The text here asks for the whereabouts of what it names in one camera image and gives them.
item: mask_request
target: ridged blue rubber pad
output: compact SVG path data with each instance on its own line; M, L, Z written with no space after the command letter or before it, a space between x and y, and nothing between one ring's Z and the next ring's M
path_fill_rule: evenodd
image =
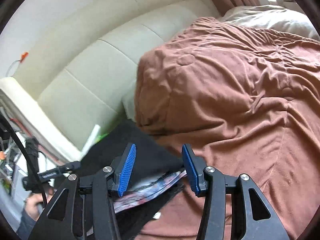
M119 187L118 187L119 197L122 197L123 193L127 190L135 159L136 159L136 146L135 144L132 144L119 178Z
M182 161L184 167L186 168L187 177L190 183L191 190L196 194L196 196L200 193L199 189L199 181L198 181L198 174L196 173L196 169L194 164L190 158L189 152L185 145L182 146Z

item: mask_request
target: gray sleeve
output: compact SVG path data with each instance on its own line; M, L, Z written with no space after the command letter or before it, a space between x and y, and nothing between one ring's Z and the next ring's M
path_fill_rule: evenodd
M22 217L21 222L19 225L19 228L17 230L17 235L22 240L28 240L29 235L36 224L36 221L34 221L31 217L28 216L25 210L22 211Z

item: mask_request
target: human hand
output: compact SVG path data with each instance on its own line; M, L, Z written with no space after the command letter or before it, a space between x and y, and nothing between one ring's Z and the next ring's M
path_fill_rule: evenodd
M50 188L47 194L47 201L49 202L53 196L53 189ZM34 221L37 221L40 214L37 208L39 203L43 203L42 195L41 194L33 194L31 197L27 199L26 206L24 210L31 217Z

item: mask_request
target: blue gripper pad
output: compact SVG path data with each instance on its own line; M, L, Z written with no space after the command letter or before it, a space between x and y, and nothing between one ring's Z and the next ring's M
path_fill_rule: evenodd
M187 172L191 190L197 197L202 197L207 191L204 179L204 168L206 164L202 157L196 157L191 146L184 144L181 150L182 161Z
M122 169L119 174L118 181L118 195L123 196L123 193L127 190L129 179L131 176L134 161L136 159L136 146L135 144L128 144L122 155Z

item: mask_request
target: person's arm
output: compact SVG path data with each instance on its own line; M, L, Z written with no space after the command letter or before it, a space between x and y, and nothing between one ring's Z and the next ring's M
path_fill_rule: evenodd
M51 194L47 197L48 202L50 201L51 197ZM31 231L40 216L37 205L41 202L43 202L41 194L34 194L28 198L26 206L22 211L19 228L16 232L22 240L28 240Z

